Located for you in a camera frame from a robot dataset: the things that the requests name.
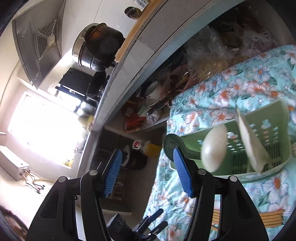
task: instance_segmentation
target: green plastic basket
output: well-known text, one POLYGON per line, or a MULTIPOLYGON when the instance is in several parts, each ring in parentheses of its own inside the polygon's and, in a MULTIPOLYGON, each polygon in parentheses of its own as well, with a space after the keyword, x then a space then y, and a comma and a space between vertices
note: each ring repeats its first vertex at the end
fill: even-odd
MULTIPOLYGON (((273 168, 268 170, 265 165, 263 173, 258 174, 250 165, 244 146, 241 142, 236 121, 224 122, 228 130, 227 155, 222 165, 213 172, 214 176, 225 177, 235 175, 241 182, 264 179, 278 171, 291 156, 291 143, 288 137, 289 112, 285 103, 277 100, 260 109, 246 114, 246 121, 256 133, 272 159, 273 168)), ((179 146, 186 158, 196 162, 199 168, 204 168, 200 160, 202 142, 214 126, 183 136, 168 134, 164 141, 164 151, 170 161, 170 167, 176 170, 173 160, 173 150, 179 146)))

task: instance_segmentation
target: range hood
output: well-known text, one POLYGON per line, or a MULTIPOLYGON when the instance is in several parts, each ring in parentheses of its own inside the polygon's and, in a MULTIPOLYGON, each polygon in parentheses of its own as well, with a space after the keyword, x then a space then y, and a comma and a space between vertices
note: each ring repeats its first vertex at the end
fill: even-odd
POLYGON ((61 59, 66 0, 44 0, 17 16, 12 31, 24 71, 38 89, 61 59))

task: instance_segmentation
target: kitchen counter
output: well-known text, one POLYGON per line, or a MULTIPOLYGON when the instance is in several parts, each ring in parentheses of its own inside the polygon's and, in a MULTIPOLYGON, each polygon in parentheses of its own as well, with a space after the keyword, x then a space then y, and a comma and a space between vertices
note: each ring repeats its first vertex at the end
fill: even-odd
POLYGON ((79 176, 89 170, 100 130, 136 89, 189 38, 241 2, 243 0, 159 1, 113 70, 80 160, 79 176))

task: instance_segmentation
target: chopsticks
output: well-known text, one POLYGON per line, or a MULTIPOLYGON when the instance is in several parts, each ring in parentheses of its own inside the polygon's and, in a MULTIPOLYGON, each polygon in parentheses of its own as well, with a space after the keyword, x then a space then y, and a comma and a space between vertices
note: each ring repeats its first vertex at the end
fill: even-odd
MULTIPOLYGON (((259 213, 259 214, 265 228, 275 228, 277 226, 282 225, 283 212, 284 210, 278 210, 278 211, 259 213)), ((219 225, 219 217, 220 217, 220 211, 217 209, 214 209, 212 223, 219 225)), ((218 231, 218 228, 216 228, 213 225, 211 226, 211 229, 214 231, 218 231)))

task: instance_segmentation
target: blue rubber tip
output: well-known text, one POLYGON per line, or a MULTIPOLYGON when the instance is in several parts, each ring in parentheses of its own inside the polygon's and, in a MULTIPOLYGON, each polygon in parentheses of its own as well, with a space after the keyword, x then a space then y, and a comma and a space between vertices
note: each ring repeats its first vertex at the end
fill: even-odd
POLYGON ((192 197, 193 188, 191 183, 191 177, 184 162, 184 157, 178 147, 174 149, 173 157, 183 190, 188 194, 189 197, 192 197))
POLYGON ((121 167, 121 163, 122 163, 121 150, 117 151, 114 158, 115 158, 115 160, 105 177, 105 183, 104 183, 104 196, 105 197, 107 197, 110 193, 112 193, 119 169, 121 167))

